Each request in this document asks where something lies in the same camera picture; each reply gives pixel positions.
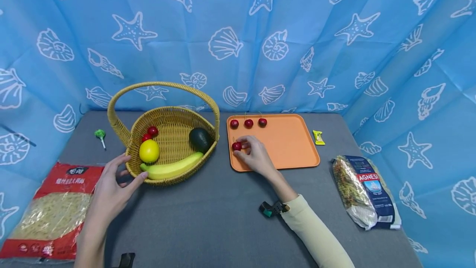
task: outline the red cherry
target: red cherry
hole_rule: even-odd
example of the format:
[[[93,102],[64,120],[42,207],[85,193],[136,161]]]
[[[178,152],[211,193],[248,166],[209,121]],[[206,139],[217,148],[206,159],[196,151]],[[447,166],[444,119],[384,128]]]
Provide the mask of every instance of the red cherry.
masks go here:
[[[146,140],[150,140],[152,138],[152,136],[150,134],[145,134],[143,137],[142,137],[142,142],[145,142]]]
[[[231,145],[231,149],[233,150],[241,150],[241,142],[235,142]]]
[[[238,120],[232,120],[232,121],[230,121],[230,127],[231,127],[231,128],[238,128],[238,126],[239,126]]]
[[[151,136],[156,136],[159,133],[159,130],[157,130],[156,127],[149,127],[147,129],[147,133],[150,134]]]
[[[266,124],[267,124],[267,120],[266,120],[265,118],[259,118],[259,120],[258,120],[258,125],[259,125],[260,127],[265,127]]]
[[[253,127],[253,120],[245,120],[245,127],[247,128]]]

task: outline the table surface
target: table surface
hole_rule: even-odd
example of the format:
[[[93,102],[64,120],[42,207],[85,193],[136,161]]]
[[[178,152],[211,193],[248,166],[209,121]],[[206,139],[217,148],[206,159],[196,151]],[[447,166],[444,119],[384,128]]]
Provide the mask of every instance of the table surface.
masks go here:
[[[131,127],[142,112],[118,112]],[[201,113],[213,122],[211,112]],[[220,136],[206,164],[188,180],[171,187],[143,185],[110,225],[106,267],[117,267],[122,253],[134,252],[134,267],[317,267],[301,240],[282,218],[266,218],[258,211],[263,201],[278,198],[256,173],[232,170],[226,141],[226,119],[220,114]],[[338,114],[300,114],[309,132],[320,130],[325,146],[316,146],[320,165],[281,170],[303,194],[316,214],[347,250],[356,268],[421,268],[403,230],[358,227],[342,205],[331,173],[331,159],[360,150]],[[107,151],[93,133],[106,131]],[[59,161],[74,165],[104,165],[125,151],[104,111],[82,117]],[[7,267],[38,267],[7,264]],[[70,268],[72,263],[54,265]]]

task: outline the sleeve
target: sleeve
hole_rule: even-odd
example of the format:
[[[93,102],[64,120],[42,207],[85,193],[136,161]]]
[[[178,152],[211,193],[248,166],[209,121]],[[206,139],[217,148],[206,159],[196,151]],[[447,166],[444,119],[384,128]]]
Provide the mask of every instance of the sleeve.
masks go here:
[[[320,268],[354,268],[354,264],[336,237],[310,208],[303,196],[285,203],[288,212],[281,214],[294,233],[301,238]]]

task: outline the wicker basket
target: wicker basket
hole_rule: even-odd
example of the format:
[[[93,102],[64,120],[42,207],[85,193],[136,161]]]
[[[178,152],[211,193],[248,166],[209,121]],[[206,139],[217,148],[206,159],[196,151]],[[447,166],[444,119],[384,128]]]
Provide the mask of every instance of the wicker basket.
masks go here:
[[[193,93],[203,99],[211,107],[215,114],[215,126],[197,114],[197,112],[176,106],[164,106],[152,109],[142,114],[129,131],[122,121],[120,121],[114,110],[116,101],[120,96],[130,90],[147,86],[175,87]],[[126,168],[133,177],[137,177],[137,175],[142,172],[140,168],[142,161],[139,158],[139,147],[142,143],[142,136],[147,133],[147,129],[150,126],[156,126],[159,129],[159,134],[154,137],[154,141],[159,144],[160,155],[154,165],[170,164],[184,159],[196,152],[188,140],[188,133],[195,127],[203,127],[215,140],[209,151],[207,151],[200,161],[187,172],[164,180],[145,180],[145,183],[156,186],[168,186],[179,183],[192,176],[210,157],[219,139],[220,111],[215,101],[210,98],[210,96],[197,89],[178,83],[145,82],[128,86],[116,93],[116,95],[114,95],[110,100],[107,108],[107,117],[109,118],[112,129],[126,146],[126,155],[131,156],[131,160],[126,163]]]

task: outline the avocado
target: avocado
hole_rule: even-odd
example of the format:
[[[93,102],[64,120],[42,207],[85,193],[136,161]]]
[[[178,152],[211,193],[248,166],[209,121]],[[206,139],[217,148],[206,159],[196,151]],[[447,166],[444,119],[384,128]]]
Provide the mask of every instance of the avocado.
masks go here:
[[[190,140],[192,146],[203,154],[205,154],[210,149],[214,142],[210,134],[201,127],[196,127],[191,130],[188,134],[188,139]]]

